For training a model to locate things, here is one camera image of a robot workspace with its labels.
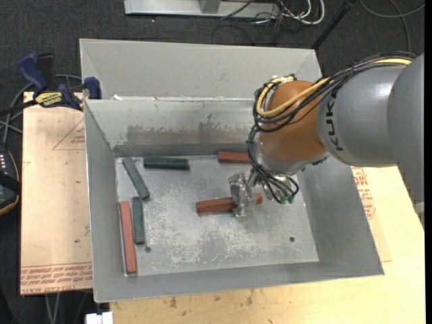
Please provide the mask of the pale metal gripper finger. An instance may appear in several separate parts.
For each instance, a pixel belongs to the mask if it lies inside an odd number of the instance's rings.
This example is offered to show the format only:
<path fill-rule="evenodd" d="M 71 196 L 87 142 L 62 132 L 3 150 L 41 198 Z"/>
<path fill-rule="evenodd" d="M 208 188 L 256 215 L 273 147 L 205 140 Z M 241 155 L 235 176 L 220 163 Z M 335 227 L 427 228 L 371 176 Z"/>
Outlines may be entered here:
<path fill-rule="evenodd" d="M 255 197 L 250 190 L 242 190 L 240 193 L 240 215 L 243 216 L 247 210 L 255 205 Z"/>
<path fill-rule="evenodd" d="M 241 210 L 240 210 L 240 192 L 241 192 L 241 186 L 238 184 L 232 184 L 230 186 L 230 192 L 231 192 L 231 198 L 236 205 L 236 207 L 233 209 L 233 214 L 236 217 L 241 216 Z"/>

